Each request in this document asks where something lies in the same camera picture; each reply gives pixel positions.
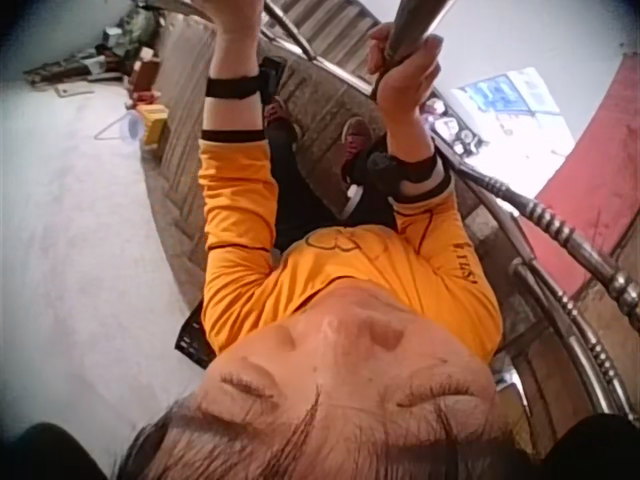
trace concrete floor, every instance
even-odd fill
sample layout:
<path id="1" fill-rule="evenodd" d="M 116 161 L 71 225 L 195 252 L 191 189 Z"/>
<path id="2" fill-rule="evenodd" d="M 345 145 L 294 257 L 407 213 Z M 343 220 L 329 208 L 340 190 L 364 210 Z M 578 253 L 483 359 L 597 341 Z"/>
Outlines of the concrete floor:
<path id="1" fill-rule="evenodd" d="M 2 420 L 75 435 L 109 471 L 202 371 L 173 350 L 188 308 L 157 237 L 136 145 L 93 136 L 119 86 L 0 93 Z"/>

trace orange long-sleeve shirt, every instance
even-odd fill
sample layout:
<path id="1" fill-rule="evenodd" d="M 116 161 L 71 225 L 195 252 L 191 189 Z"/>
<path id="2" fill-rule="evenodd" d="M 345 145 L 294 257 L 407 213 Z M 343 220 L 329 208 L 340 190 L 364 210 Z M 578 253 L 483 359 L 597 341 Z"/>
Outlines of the orange long-sleeve shirt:
<path id="1" fill-rule="evenodd" d="M 278 188 L 267 142 L 201 141 L 200 153 L 208 252 L 202 321 L 216 352 L 296 312 L 333 280 L 354 278 L 386 288 L 491 359 L 502 319 L 452 189 L 394 204 L 399 233 L 380 226 L 317 230 L 274 268 Z"/>

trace wall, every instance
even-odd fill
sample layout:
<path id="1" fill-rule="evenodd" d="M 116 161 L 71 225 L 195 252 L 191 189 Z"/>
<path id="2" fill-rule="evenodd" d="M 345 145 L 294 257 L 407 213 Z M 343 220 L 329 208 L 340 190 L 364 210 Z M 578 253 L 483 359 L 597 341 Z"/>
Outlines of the wall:
<path id="1" fill-rule="evenodd" d="M 399 0 L 361 0 L 383 21 Z M 622 53 L 638 49 L 631 2 L 458 0 L 436 33 L 445 37 L 436 86 L 451 90 L 509 70 L 535 67 L 577 140 L 613 79 Z M 466 118 L 476 126 L 472 118 Z"/>
<path id="2" fill-rule="evenodd" d="M 2 78 L 20 78 L 24 70 L 96 45 L 104 27 L 115 24 L 131 0 L 43 0 L 32 2 L 9 40 Z"/>

